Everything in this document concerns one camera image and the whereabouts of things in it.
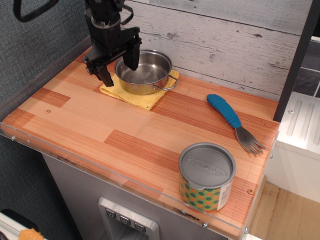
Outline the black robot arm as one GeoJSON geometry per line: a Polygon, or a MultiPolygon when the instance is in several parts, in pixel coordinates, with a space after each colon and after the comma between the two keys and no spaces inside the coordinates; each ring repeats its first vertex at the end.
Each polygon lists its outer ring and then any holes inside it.
{"type": "Polygon", "coordinates": [[[139,65],[140,28],[121,29],[134,17],[123,0],[86,0],[85,19],[91,39],[91,49],[83,57],[86,70],[107,87],[114,82],[107,65],[122,57],[124,64],[135,71],[139,65]]]}

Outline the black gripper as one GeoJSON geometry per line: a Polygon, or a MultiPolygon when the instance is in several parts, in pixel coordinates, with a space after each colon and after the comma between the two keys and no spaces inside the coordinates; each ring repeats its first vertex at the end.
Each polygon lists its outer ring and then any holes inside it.
{"type": "Polygon", "coordinates": [[[106,87],[113,87],[114,82],[107,65],[122,57],[124,64],[135,71],[139,65],[140,28],[121,29],[120,21],[105,25],[93,18],[87,20],[91,38],[91,49],[83,58],[89,74],[94,74],[106,87]]]}

